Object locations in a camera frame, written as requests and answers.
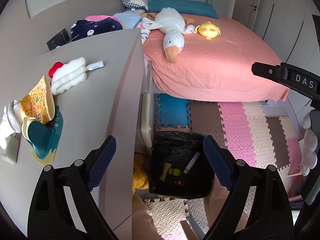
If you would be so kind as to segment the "pink bed sheet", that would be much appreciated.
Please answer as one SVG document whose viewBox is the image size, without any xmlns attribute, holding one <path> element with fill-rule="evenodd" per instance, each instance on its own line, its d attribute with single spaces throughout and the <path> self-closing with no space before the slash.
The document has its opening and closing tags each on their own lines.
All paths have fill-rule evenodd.
<svg viewBox="0 0 320 240">
<path fill-rule="evenodd" d="M 255 33 L 230 18 L 191 16 L 195 25 L 211 22 L 221 34 L 207 40 L 199 34 L 185 35 L 176 63 L 163 50 L 164 34 L 153 30 L 143 45 L 152 64 L 155 86 L 163 93 L 183 99 L 215 102 L 286 100 L 289 89 L 252 74 L 255 62 L 278 65 L 277 54 Z"/>
</svg>

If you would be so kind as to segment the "black wall switch panel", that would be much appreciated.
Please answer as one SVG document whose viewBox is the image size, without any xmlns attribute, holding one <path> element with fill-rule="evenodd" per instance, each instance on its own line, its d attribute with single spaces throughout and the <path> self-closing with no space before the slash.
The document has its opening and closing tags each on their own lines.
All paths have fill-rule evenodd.
<svg viewBox="0 0 320 240">
<path fill-rule="evenodd" d="M 70 41 L 70 37 L 66 29 L 62 29 L 54 37 L 52 37 L 47 43 L 49 51 L 52 51 L 58 47 L 64 46 Z"/>
</svg>

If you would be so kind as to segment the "teal long pillow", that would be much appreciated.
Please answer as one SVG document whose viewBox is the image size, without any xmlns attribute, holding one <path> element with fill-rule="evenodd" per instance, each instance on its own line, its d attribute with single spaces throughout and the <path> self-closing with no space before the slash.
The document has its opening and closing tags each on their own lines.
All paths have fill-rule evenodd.
<svg viewBox="0 0 320 240">
<path fill-rule="evenodd" d="M 151 0 L 148 12 L 160 12 L 163 8 L 173 8 L 180 14 L 191 14 L 218 19 L 218 15 L 210 3 L 191 0 Z"/>
</svg>

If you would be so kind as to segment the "navy cartoon blanket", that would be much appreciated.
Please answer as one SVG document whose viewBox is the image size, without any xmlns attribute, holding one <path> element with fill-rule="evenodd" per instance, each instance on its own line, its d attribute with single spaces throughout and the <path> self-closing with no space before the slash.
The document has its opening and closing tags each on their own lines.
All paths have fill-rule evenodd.
<svg viewBox="0 0 320 240">
<path fill-rule="evenodd" d="M 71 27 L 71 41 L 123 29 L 119 21 L 109 17 L 100 21 L 78 20 Z"/>
</svg>

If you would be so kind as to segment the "white door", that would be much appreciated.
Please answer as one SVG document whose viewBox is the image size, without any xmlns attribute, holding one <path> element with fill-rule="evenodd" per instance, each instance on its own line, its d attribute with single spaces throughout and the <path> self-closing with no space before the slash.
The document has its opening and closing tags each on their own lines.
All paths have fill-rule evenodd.
<svg viewBox="0 0 320 240">
<path fill-rule="evenodd" d="M 232 19 L 253 30 L 261 0 L 235 0 Z"/>
</svg>

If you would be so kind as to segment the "checkered patchwork pillow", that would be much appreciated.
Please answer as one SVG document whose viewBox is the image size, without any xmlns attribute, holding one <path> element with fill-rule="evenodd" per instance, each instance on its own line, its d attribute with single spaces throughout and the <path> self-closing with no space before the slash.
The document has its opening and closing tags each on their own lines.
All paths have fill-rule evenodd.
<svg viewBox="0 0 320 240">
<path fill-rule="evenodd" d="M 149 9 L 149 2 L 151 0 L 120 0 L 124 7 L 130 9 Z"/>
</svg>

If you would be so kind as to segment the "white goose plush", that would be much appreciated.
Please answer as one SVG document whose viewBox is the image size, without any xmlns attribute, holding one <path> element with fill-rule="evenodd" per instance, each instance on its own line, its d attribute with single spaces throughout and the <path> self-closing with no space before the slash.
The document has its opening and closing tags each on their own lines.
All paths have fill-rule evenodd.
<svg viewBox="0 0 320 240">
<path fill-rule="evenodd" d="M 148 13 L 142 26 L 148 30 L 159 30 L 165 34 L 163 49 L 170 63 L 176 63 L 184 47 L 184 35 L 195 33 L 194 20 L 182 16 L 174 8 L 163 8 L 159 13 Z"/>
</svg>

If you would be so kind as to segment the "white quilted cloth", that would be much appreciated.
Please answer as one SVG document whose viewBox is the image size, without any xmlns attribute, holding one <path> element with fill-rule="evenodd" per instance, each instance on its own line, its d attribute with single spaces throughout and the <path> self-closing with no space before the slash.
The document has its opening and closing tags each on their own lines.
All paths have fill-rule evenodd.
<svg viewBox="0 0 320 240">
<path fill-rule="evenodd" d="M 21 126 L 20 102 L 14 100 L 3 108 L 1 120 L 1 149 L 6 150 L 10 135 L 21 133 Z"/>
</svg>

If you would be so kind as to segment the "blue foam floor tile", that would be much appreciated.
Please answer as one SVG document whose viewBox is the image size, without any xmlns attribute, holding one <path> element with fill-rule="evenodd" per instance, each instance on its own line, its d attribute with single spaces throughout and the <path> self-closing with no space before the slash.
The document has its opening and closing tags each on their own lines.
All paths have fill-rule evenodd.
<svg viewBox="0 0 320 240">
<path fill-rule="evenodd" d="M 189 102 L 168 94 L 155 95 L 155 129 L 189 132 Z"/>
</svg>

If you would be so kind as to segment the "yellow corn snack bag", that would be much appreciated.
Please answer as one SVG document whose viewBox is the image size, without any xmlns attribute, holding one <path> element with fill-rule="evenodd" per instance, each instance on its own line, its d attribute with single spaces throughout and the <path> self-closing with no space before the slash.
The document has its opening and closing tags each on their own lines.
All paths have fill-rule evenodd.
<svg viewBox="0 0 320 240">
<path fill-rule="evenodd" d="M 37 85 L 20 101 L 21 119 L 32 117 L 46 125 L 55 116 L 55 102 L 50 82 L 44 75 Z"/>
</svg>

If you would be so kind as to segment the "light blue knit blanket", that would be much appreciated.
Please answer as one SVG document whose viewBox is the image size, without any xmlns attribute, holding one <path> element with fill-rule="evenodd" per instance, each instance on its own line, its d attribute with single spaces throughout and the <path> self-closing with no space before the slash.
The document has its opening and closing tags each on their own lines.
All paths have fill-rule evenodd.
<svg viewBox="0 0 320 240">
<path fill-rule="evenodd" d="M 114 17 L 125 27 L 125 29 L 134 29 L 142 21 L 142 17 L 130 12 L 119 12 Z"/>
</svg>

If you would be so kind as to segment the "white fluffy chair cushion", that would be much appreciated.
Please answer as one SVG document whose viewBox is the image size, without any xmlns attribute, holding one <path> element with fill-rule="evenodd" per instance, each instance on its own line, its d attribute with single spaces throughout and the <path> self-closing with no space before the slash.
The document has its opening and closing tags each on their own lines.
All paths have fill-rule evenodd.
<svg viewBox="0 0 320 240">
<path fill-rule="evenodd" d="M 300 162 L 300 173 L 307 176 L 311 169 L 317 165 L 319 150 L 319 111 L 310 111 L 303 120 L 304 145 Z"/>
</svg>

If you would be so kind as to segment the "yellow chick plush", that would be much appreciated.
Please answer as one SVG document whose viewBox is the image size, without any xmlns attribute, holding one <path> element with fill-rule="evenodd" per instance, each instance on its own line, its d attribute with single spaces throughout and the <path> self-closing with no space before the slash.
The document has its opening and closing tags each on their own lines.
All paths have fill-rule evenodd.
<svg viewBox="0 0 320 240">
<path fill-rule="evenodd" d="M 211 22 L 206 22 L 201 25 L 198 25 L 195 28 L 195 32 L 199 33 L 202 37 L 204 37 L 207 40 L 211 40 L 221 35 L 220 29 Z"/>
</svg>

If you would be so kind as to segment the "grey foam corner guard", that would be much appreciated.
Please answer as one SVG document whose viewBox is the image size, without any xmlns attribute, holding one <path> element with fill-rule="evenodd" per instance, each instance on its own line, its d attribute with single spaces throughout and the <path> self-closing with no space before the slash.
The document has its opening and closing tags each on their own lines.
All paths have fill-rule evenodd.
<svg viewBox="0 0 320 240">
<path fill-rule="evenodd" d="M 7 148 L 4 152 L 1 152 L 1 158 L 11 165 L 16 164 L 19 146 L 20 140 L 12 135 L 9 136 Z"/>
</svg>

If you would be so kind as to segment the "black trash bin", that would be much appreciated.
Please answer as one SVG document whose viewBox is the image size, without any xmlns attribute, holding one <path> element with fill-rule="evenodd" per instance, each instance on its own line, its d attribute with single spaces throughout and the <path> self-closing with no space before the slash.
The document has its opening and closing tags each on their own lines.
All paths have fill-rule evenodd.
<svg viewBox="0 0 320 240">
<path fill-rule="evenodd" d="M 181 199 L 199 199 L 210 194 L 215 173 L 203 150 L 204 135 L 159 131 L 153 137 L 149 166 L 149 192 Z M 160 181 L 164 163 L 171 168 Z"/>
</svg>

